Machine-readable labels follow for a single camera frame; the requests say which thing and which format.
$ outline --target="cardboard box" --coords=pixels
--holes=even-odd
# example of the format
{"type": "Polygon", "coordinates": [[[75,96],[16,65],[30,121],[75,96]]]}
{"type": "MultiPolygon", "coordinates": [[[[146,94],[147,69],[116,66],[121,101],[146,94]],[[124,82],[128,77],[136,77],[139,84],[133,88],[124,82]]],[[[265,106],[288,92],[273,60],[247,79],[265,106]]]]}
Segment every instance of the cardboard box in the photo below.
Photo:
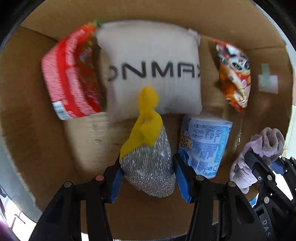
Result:
{"type": "MultiPolygon", "coordinates": [[[[46,0],[23,22],[0,55],[3,135],[17,171],[41,210],[65,181],[86,182],[112,165],[135,122],[109,124],[105,113],[61,121],[51,106],[41,57],[63,36],[94,19],[157,20],[192,28],[202,35],[203,108],[233,122],[214,182],[229,180],[230,166],[244,144],[264,127],[278,128],[286,135],[292,106],[292,68],[284,41],[250,1],[46,0]],[[245,114],[229,106],[219,88],[218,58],[207,36],[242,48],[250,58],[252,87],[245,114]],[[262,63],[268,63],[271,74],[278,77],[278,94],[258,90],[262,63]]],[[[178,147],[181,118],[163,116],[172,153],[178,147]]],[[[253,188],[247,197],[255,194],[253,188]]],[[[82,231],[86,232],[82,207],[82,231]]],[[[118,199],[106,209],[113,238],[150,240],[186,233],[193,204],[185,203],[177,186],[171,196],[159,199],[124,181],[118,199]]]]}

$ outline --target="white bag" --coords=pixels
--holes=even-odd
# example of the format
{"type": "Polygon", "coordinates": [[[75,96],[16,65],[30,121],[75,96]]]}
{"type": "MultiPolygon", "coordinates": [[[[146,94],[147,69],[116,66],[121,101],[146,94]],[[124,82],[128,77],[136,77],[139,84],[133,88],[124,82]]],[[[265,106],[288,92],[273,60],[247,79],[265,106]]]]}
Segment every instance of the white bag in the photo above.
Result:
{"type": "Polygon", "coordinates": [[[98,45],[109,55],[107,112],[111,121],[138,117],[145,86],[159,96],[159,114],[202,110],[197,32],[174,24],[129,20],[103,24],[98,45]]]}

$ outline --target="brown cardboard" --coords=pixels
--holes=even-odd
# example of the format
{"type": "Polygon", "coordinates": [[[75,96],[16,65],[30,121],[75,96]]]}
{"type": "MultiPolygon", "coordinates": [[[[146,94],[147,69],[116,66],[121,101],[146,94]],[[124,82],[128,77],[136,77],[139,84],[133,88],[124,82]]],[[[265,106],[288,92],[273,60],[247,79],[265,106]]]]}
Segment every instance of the brown cardboard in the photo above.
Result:
{"type": "MultiPolygon", "coordinates": [[[[52,109],[42,78],[41,57],[54,46],[53,39],[61,39],[96,18],[101,22],[149,19],[176,23],[247,50],[252,87],[249,106],[242,114],[228,105],[219,89],[212,39],[201,38],[203,108],[233,122],[214,182],[228,181],[230,166],[251,135],[265,126],[286,134],[292,104],[291,65],[283,40],[249,1],[46,0],[22,24],[34,31],[20,27],[0,55],[4,138],[12,161],[41,210],[63,182],[88,181],[113,164],[135,121],[109,124],[104,113],[60,121],[52,109]],[[278,76],[278,95],[258,91],[262,63],[269,63],[271,74],[278,76]]],[[[172,153],[177,150],[181,118],[163,116],[172,153]]],[[[254,195],[252,189],[248,198],[254,195]]],[[[113,238],[149,240],[186,233],[193,206],[185,203],[177,186],[171,196],[158,199],[124,181],[118,199],[106,208],[113,238]]],[[[86,232],[84,208],[81,215],[82,231],[86,232]]]]}

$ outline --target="pink towel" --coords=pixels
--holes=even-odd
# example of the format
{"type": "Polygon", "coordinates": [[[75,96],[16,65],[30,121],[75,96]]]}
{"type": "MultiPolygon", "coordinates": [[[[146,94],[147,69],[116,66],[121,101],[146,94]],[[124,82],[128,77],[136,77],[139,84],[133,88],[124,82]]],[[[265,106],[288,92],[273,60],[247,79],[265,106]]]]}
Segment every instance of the pink towel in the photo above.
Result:
{"type": "Polygon", "coordinates": [[[284,137],[278,129],[264,128],[259,135],[251,137],[250,142],[244,146],[243,151],[232,164],[229,173],[230,180],[235,182],[244,194],[248,193],[249,187],[257,182],[257,179],[244,162],[245,153],[253,150],[270,166],[283,153],[284,144],[284,137]]]}

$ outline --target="red and pink package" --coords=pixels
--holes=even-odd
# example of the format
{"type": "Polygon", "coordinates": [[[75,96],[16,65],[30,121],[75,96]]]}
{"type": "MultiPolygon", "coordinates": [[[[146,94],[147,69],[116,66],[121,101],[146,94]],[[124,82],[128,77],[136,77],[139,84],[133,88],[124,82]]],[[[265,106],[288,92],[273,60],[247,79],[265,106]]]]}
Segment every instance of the red and pink package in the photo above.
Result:
{"type": "Polygon", "coordinates": [[[251,70],[248,57],[237,47],[215,40],[220,58],[219,78],[229,104],[239,112],[247,107],[251,89],[251,70]]]}
{"type": "Polygon", "coordinates": [[[88,23],[57,43],[41,60],[49,96],[61,120],[102,111],[105,97],[92,59],[96,23],[88,23]]]}

